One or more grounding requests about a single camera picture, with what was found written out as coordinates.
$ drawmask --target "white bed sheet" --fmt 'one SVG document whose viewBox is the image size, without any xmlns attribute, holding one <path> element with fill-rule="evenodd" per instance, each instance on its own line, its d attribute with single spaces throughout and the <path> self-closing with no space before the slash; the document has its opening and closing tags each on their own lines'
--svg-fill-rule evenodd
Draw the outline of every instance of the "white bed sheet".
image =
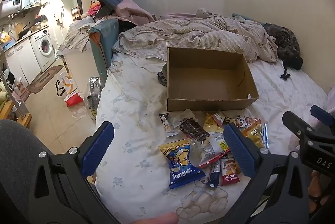
<svg viewBox="0 0 335 224">
<path fill-rule="evenodd" d="M 114 54 L 102 91 L 97 127 L 110 121 L 115 137 L 97 169 L 96 188 L 122 224 L 166 212 L 177 212 L 181 224 L 206 223 L 224 216 L 249 182 L 240 174 L 240 183 L 215 191 L 205 187 L 206 178 L 169 189 L 168 163 L 158 146 L 185 137 L 179 134 L 166 138 L 158 116 L 166 112 L 166 87 L 157 81 L 157 72 L 164 64 L 156 58 Z M 326 93 L 301 71 L 288 69 L 291 77 L 280 79 L 281 62 L 257 60 L 249 67 L 260 98 L 245 110 L 225 114 L 258 117 L 268 123 L 270 151 L 287 155 L 291 132 L 282 124 L 282 114 L 291 110 L 310 122 L 310 107 L 324 107 Z M 196 116 L 202 122 L 205 114 Z M 199 162 L 195 152 L 191 151 L 190 161 L 194 165 Z"/>
</svg>

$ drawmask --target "dark blue snack wrapper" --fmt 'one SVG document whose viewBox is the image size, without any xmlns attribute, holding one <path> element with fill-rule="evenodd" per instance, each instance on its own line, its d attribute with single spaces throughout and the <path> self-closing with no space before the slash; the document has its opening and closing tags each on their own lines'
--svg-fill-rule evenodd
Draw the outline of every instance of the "dark blue snack wrapper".
<svg viewBox="0 0 335 224">
<path fill-rule="evenodd" d="M 209 187 L 218 188 L 219 187 L 219 180 L 221 175 L 221 162 L 217 160 L 216 162 L 212 163 L 210 168 L 210 174 L 208 182 L 206 183 Z"/>
<path fill-rule="evenodd" d="M 188 139 L 158 147 L 167 157 L 170 168 L 170 189 L 180 187 L 205 176 L 205 173 L 190 163 L 190 142 Z"/>
</svg>

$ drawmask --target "silver screw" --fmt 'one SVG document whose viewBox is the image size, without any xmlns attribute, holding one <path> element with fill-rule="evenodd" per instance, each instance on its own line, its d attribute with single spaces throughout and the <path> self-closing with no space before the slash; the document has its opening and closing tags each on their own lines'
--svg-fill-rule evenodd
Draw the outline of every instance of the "silver screw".
<svg viewBox="0 0 335 224">
<path fill-rule="evenodd" d="M 266 148 L 261 148 L 259 151 L 260 151 L 262 154 L 268 154 L 268 153 L 269 153 L 269 151 L 268 151 Z"/>
<path fill-rule="evenodd" d="M 45 151 L 40 152 L 39 156 L 40 156 L 40 158 L 44 158 L 46 156 L 46 152 Z"/>
<path fill-rule="evenodd" d="M 291 156 L 292 156 L 293 158 L 298 158 L 298 157 L 299 157 L 298 153 L 295 152 L 295 151 L 293 151 L 293 152 L 291 153 Z"/>
<path fill-rule="evenodd" d="M 77 151 L 78 151 L 78 148 L 70 148 L 70 149 L 69 149 L 69 153 L 70 153 L 70 154 L 76 154 Z"/>
</svg>

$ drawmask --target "rug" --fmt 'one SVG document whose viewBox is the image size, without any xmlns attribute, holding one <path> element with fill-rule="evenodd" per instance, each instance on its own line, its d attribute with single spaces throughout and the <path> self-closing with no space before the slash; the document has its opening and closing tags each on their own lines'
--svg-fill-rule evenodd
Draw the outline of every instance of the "rug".
<svg viewBox="0 0 335 224">
<path fill-rule="evenodd" d="M 50 79 L 52 79 L 63 68 L 63 65 L 50 67 L 43 74 L 37 76 L 34 81 L 30 85 L 28 85 L 28 91 L 31 93 L 40 92 L 43 87 L 50 81 Z"/>
</svg>

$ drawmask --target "bag handle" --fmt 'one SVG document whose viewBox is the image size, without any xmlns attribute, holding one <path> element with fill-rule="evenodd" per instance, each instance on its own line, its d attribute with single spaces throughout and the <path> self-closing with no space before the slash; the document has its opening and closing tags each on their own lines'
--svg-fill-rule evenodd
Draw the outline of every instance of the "bag handle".
<svg viewBox="0 0 335 224">
<path fill-rule="evenodd" d="M 56 88 L 57 88 L 57 95 L 58 95 L 59 97 L 61 97 L 61 96 L 64 94 L 64 92 L 65 92 L 65 88 L 64 88 L 64 87 L 61 87 L 61 88 L 60 88 L 60 87 L 59 87 L 59 84 L 60 84 L 60 81 L 57 80 L 57 81 L 56 81 L 56 84 L 55 84 L 55 85 L 56 85 Z"/>
</svg>

